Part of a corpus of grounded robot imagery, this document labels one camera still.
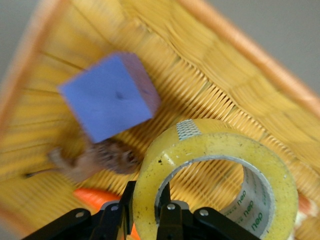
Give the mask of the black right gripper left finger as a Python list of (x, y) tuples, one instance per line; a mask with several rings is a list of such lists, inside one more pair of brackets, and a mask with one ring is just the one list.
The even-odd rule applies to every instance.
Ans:
[(25, 240), (125, 240), (133, 227), (135, 181), (129, 181), (119, 201), (105, 203), (94, 215), (73, 209), (24, 237)]

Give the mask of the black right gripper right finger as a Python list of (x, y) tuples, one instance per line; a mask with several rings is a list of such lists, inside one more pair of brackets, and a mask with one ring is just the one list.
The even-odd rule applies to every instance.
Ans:
[(202, 207), (194, 212), (171, 200), (170, 184), (157, 206), (158, 240), (258, 240), (259, 238), (218, 211)]

